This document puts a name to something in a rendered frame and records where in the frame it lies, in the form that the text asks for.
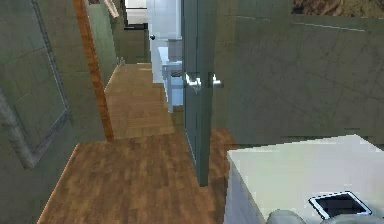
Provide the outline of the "grey-green room door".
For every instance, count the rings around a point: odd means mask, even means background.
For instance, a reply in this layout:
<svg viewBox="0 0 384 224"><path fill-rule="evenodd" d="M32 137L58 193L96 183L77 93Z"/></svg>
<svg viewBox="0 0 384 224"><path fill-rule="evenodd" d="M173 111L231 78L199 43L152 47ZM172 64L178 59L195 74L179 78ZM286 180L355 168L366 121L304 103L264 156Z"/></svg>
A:
<svg viewBox="0 0 384 224"><path fill-rule="evenodd" d="M200 187L208 185L217 0L182 0L184 131ZM201 80L198 93L185 74Z"/></svg>

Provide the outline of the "grey rounded object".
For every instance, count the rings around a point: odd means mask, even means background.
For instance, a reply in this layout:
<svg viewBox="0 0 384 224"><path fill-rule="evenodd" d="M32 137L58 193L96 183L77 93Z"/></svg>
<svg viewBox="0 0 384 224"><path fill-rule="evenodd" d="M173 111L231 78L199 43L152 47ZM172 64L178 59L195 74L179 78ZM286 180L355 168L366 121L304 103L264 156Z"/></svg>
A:
<svg viewBox="0 0 384 224"><path fill-rule="evenodd" d="M271 212L266 220L266 224L306 224L305 221L290 210L277 209Z"/></svg>

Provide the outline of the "white cabinet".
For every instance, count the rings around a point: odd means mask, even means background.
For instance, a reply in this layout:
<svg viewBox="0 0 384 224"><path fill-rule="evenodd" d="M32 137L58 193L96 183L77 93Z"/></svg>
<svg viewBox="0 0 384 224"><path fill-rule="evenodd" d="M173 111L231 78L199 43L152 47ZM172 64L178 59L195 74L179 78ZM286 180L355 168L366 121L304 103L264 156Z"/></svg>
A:
<svg viewBox="0 0 384 224"><path fill-rule="evenodd" d="M223 224L267 224L289 210L320 224L315 196L350 191L384 224L384 151L358 135L230 150Z"/></svg>

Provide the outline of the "grey framed wall picture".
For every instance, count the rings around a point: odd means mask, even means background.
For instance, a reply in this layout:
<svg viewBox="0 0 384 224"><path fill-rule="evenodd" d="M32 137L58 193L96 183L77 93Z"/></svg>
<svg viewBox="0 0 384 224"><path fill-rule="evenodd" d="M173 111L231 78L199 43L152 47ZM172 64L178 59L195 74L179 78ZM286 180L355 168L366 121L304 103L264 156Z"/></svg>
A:
<svg viewBox="0 0 384 224"><path fill-rule="evenodd" d="M37 0L0 0L0 126L34 168L70 109Z"/></svg>

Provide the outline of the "white room door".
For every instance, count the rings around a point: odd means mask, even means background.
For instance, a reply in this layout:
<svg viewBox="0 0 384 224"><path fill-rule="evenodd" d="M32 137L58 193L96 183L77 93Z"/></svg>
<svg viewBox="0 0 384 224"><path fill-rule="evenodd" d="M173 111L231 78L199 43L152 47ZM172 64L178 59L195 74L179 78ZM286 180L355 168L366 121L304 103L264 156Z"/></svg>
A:
<svg viewBox="0 0 384 224"><path fill-rule="evenodd" d="M159 47L167 47L169 39L181 37L181 0L146 0L147 22L154 83L162 83Z"/></svg>

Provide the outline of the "black white-framed tablet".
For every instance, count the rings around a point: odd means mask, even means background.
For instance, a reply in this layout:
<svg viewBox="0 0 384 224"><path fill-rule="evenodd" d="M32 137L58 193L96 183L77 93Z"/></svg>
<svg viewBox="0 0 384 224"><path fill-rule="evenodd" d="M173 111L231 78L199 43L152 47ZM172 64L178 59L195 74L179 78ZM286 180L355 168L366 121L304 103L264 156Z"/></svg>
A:
<svg viewBox="0 0 384 224"><path fill-rule="evenodd" d="M323 220L342 214L372 214L371 209L351 191L314 196L308 202Z"/></svg>

